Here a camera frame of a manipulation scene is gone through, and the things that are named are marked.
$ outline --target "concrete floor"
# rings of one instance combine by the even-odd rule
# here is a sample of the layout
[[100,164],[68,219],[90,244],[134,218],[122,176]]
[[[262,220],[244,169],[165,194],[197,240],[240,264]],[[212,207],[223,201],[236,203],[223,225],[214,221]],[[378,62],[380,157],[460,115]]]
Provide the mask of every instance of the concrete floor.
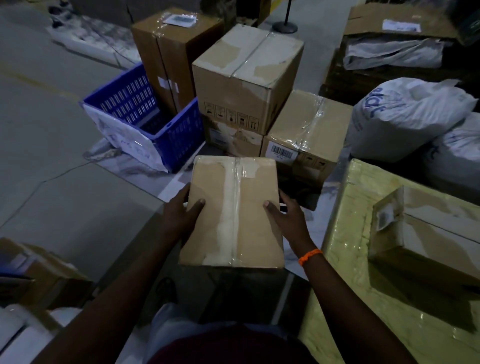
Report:
[[[296,88],[318,92],[355,2],[293,1],[293,36],[305,41]],[[77,102],[121,70],[52,43],[49,24],[42,3],[0,0],[0,236],[48,248],[100,281],[161,202],[82,158],[101,135]],[[186,292],[213,289],[208,277],[193,285],[172,274]]]

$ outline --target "maroon shirt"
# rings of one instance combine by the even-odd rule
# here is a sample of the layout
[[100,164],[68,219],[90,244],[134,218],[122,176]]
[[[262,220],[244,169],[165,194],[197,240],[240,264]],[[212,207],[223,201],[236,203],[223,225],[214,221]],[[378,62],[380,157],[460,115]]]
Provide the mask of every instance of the maroon shirt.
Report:
[[243,325],[176,340],[160,349],[148,362],[169,363],[317,364],[299,340],[284,340]]

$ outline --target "blue plastic basket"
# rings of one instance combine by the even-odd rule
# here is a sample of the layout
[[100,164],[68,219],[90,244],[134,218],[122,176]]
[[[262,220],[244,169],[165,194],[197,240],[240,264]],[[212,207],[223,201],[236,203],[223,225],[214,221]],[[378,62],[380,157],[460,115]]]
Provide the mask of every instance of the blue plastic basket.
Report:
[[82,104],[140,131],[152,141],[169,172],[178,171],[205,140],[197,98],[170,119],[158,107],[141,63],[95,90]]

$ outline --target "white polybag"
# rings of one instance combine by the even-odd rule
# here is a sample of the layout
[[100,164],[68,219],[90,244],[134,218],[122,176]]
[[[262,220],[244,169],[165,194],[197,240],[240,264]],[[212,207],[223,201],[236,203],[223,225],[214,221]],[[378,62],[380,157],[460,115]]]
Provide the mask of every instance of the white polybag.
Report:
[[433,187],[480,203],[480,114],[432,140],[422,156],[425,176]]
[[384,64],[401,67],[440,68],[444,42],[435,38],[387,40],[361,38],[348,41],[343,66],[365,70]]
[[353,107],[347,141],[356,158],[397,162],[470,114],[477,99],[457,80],[397,78]]

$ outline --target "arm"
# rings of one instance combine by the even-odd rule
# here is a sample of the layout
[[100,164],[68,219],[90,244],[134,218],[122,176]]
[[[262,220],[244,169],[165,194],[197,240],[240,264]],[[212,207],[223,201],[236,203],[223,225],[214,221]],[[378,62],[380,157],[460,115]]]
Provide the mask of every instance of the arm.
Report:
[[[282,191],[280,196],[287,205],[287,214],[282,214],[268,201],[264,206],[300,258],[316,246],[300,206]],[[416,363],[395,334],[352,291],[323,254],[310,257],[303,269],[346,363]]]
[[115,363],[135,326],[147,294],[173,246],[186,241],[205,201],[185,211],[190,184],[165,204],[163,239],[95,298],[35,358],[33,364]]

